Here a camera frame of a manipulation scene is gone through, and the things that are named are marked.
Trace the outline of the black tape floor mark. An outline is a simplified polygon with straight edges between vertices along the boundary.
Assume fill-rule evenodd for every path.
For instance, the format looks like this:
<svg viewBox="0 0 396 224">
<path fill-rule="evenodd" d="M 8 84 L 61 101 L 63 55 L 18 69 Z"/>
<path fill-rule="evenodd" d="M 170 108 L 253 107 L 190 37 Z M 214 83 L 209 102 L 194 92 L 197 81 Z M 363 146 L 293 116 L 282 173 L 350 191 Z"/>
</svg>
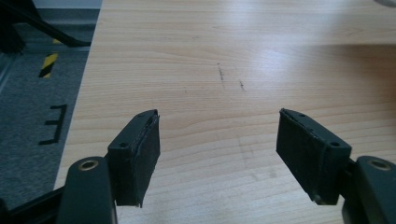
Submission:
<svg viewBox="0 0 396 224">
<path fill-rule="evenodd" d="M 60 142 L 67 107 L 68 105 L 52 105 L 49 108 L 51 119 L 46 120 L 44 125 L 53 126 L 53 135 L 49 139 L 39 141 L 38 144 L 40 146 L 58 144 Z"/>
</svg>

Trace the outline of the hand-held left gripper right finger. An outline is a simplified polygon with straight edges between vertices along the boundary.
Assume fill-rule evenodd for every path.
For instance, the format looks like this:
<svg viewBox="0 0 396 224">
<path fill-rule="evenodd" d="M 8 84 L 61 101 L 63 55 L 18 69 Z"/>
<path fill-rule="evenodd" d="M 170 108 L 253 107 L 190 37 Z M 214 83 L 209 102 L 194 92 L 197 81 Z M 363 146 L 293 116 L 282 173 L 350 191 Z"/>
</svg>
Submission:
<svg viewBox="0 0 396 224">
<path fill-rule="evenodd" d="M 277 154 L 313 202 L 336 205 L 352 147 L 303 113 L 282 108 L 279 115 Z"/>
</svg>

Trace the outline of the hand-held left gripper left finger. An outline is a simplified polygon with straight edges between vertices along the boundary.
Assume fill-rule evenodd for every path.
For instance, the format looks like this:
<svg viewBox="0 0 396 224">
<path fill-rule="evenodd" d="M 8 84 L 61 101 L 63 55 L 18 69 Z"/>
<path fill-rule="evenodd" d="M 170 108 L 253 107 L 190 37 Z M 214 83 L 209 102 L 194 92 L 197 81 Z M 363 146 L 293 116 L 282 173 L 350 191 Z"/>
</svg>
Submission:
<svg viewBox="0 0 396 224">
<path fill-rule="evenodd" d="M 106 160 L 117 206 L 143 205 L 161 155 L 157 109 L 134 116 L 107 147 Z"/>
</svg>

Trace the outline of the yellow and black floor tape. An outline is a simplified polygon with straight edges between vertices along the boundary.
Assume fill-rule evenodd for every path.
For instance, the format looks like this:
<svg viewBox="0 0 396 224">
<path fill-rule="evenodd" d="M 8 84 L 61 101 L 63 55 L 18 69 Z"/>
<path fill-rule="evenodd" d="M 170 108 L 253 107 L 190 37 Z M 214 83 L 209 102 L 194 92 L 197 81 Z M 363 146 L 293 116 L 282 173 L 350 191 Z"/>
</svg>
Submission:
<svg viewBox="0 0 396 224">
<path fill-rule="evenodd" d="M 57 52 L 52 52 L 45 57 L 40 73 L 38 75 L 39 77 L 43 77 L 43 78 L 50 77 L 53 65 L 55 65 L 58 56 L 59 54 Z"/>
</svg>

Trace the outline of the black metal stand base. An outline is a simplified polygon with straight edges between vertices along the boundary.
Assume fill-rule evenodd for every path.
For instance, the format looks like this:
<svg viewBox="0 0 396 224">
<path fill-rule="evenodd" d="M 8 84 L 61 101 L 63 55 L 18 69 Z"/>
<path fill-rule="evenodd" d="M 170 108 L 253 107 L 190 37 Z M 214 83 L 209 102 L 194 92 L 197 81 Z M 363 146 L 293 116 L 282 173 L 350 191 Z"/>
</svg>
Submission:
<svg viewBox="0 0 396 224">
<path fill-rule="evenodd" d="M 77 40 L 43 21 L 33 0 L 0 0 L 0 52 L 20 53 L 24 49 L 25 42 L 14 27 L 17 23 L 27 23 L 70 48 L 91 45 L 90 42 Z"/>
</svg>

